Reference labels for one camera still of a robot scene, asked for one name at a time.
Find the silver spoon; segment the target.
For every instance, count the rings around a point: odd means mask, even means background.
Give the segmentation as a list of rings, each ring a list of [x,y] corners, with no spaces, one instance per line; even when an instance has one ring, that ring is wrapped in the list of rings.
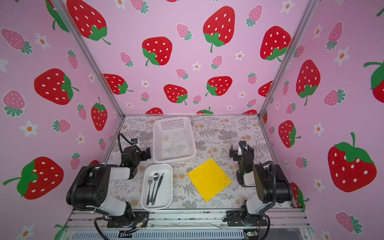
[[[154,186],[153,186],[152,194],[151,194],[151,196],[150,196],[150,203],[152,203],[153,198],[154,198],[155,187],[156,187],[156,181],[158,180],[158,178],[159,178],[159,173],[155,173],[154,176],[153,176],[153,183],[154,183]]]

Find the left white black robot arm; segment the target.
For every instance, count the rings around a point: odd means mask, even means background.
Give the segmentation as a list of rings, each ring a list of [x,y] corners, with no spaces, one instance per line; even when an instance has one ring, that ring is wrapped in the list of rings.
[[[140,151],[130,146],[121,152],[118,165],[95,164],[82,167],[66,197],[67,204],[76,211],[101,214],[97,221],[107,221],[108,228],[131,228],[137,230],[147,226],[149,212],[134,213],[132,205],[108,194],[109,183],[131,180],[137,173],[140,162],[151,158],[150,148]]]

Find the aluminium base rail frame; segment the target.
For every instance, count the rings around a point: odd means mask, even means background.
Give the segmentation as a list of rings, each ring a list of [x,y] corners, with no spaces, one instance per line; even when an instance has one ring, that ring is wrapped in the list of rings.
[[[300,209],[271,209],[260,223],[223,219],[235,209],[171,209],[145,213],[135,210],[143,225],[110,224],[100,214],[73,211],[60,240],[315,240],[314,230]]]

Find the white perforated plastic basket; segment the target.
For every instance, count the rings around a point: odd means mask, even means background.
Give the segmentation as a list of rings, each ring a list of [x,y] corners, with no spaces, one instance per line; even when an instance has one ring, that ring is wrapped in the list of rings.
[[[157,120],[153,125],[153,153],[156,164],[186,161],[197,154],[189,117]]]

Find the white plastic tray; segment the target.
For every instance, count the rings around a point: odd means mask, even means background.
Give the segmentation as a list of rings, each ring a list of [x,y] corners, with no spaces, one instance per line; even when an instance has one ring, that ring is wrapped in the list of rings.
[[[173,168],[169,164],[149,166],[144,173],[141,205],[157,211],[169,207],[173,200]]]

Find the silver fork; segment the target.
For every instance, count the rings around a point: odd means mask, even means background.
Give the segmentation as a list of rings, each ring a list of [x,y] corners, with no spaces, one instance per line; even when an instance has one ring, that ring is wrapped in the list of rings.
[[[153,176],[149,176],[148,179],[148,194],[147,194],[147,199],[146,199],[146,205],[148,206],[150,203],[150,196],[151,196],[151,185],[153,182]]]

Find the yellow paper napkin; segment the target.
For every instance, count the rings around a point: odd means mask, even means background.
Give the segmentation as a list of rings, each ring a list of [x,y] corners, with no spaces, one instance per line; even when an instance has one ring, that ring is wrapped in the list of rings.
[[[190,171],[188,176],[205,202],[211,200],[232,183],[232,180],[212,158]]]

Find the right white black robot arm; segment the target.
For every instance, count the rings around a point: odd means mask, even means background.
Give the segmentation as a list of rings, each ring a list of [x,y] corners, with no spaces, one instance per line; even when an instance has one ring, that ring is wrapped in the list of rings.
[[[238,184],[243,188],[255,188],[256,195],[245,200],[238,211],[227,211],[223,222],[235,226],[271,225],[266,212],[277,203],[289,202],[293,190],[281,167],[273,161],[255,164],[255,150],[246,141],[239,141],[239,148],[230,148],[229,157],[238,163]]]

